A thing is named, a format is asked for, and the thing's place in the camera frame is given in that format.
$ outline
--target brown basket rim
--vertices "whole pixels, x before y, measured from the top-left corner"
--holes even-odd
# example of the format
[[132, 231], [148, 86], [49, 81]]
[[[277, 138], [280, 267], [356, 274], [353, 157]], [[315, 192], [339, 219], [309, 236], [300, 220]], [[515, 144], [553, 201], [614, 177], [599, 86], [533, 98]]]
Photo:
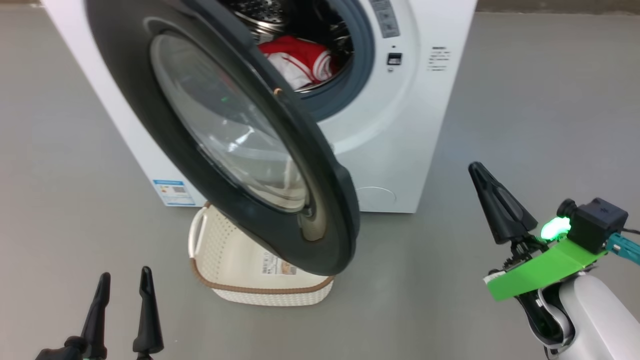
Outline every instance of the brown basket rim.
[[196, 275], [198, 280], [208, 288], [212, 288], [215, 290], [234, 291], [237, 293], [268, 294], [268, 295], [313, 293], [329, 285], [335, 278], [335, 276], [329, 276], [318, 285], [309, 286], [308, 288], [291, 288], [291, 289], [244, 288], [242, 286], [231, 286], [231, 285], [219, 284], [217, 282], [211, 282], [207, 280], [204, 276], [202, 276], [202, 274], [198, 270], [196, 259], [189, 259], [189, 262], [191, 263], [191, 270], [193, 271], [194, 275]]

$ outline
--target laundry basket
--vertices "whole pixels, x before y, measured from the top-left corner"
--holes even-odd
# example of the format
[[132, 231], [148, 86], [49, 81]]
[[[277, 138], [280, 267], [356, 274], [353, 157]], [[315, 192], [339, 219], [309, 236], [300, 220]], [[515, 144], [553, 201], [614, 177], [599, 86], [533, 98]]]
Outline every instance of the laundry basket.
[[189, 229], [191, 269], [221, 298], [263, 306], [317, 304], [333, 276], [304, 272], [255, 243], [215, 207], [206, 204]]

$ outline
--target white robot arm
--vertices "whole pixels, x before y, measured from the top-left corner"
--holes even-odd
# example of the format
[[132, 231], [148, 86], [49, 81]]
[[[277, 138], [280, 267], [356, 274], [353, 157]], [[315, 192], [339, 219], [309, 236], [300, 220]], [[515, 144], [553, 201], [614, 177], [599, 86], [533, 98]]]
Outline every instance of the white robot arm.
[[513, 255], [484, 280], [496, 300], [520, 303], [547, 359], [640, 360], [640, 323], [589, 274], [608, 252], [640, 265], [640, 246], [620, 234], [640, 233], [623, 227], [628, 213], [599, 198], [567, 199], [556, 218], [565, 227], [539, 238], [529, 234], [538, 222], [484, 165], [469, 172], [495, 242], [510, 242]]

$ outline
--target washing machine door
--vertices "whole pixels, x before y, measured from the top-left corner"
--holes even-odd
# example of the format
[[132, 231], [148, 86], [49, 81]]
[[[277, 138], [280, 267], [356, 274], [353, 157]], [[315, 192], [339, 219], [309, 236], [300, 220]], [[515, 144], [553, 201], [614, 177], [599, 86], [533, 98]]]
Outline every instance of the washing machine door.
[[319, 275], [353, 257], [358, 203], [314, 119], [213, 0], [86, 0], [93, 37], [160, 148], [236, 226]]

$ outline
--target label sticker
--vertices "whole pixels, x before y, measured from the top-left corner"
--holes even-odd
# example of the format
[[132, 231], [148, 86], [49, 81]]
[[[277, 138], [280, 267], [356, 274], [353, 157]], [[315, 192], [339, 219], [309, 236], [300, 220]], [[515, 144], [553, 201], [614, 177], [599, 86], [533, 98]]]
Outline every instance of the label sticker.
[[446, 46], [433, 46], [429, 53], [428, 71], [445, 71], [451, 61], [451, 51]]
[[373, 11], [376, 12], [378, 18], [378, 24], [380, 25], [380, 31], [383, 38], [392, 38], [400, 36], [400, 28], [398, 28], [398, 21], [396, 19], [396, 13], [391, 6], [389, 0], [369, 0]]
[[296, 275], [298, 268], [265, 251], [262, 256], [263, 275]]
[[505, 271], [498, 271], [498, 272], [494, 272], [494, 273], [493, 273], [493, 274], [491, 274], [491, 275], [487, 275], [487, 276], [483, 277], [484, 284], [486, 285], [486, 284], [488, 284], [491, 280], [496, 279], [496, 278], [498, 278], [498, 277], [500, 277], [500, 276], [502, 276], [502, 275], [504, 275], [504, 274], [506, 274], [506, 272], [505, 272]]
[[154, 186], [158, 189], [164, 205], [195, 206], [196, 204], [182, 181], [154, 180]]

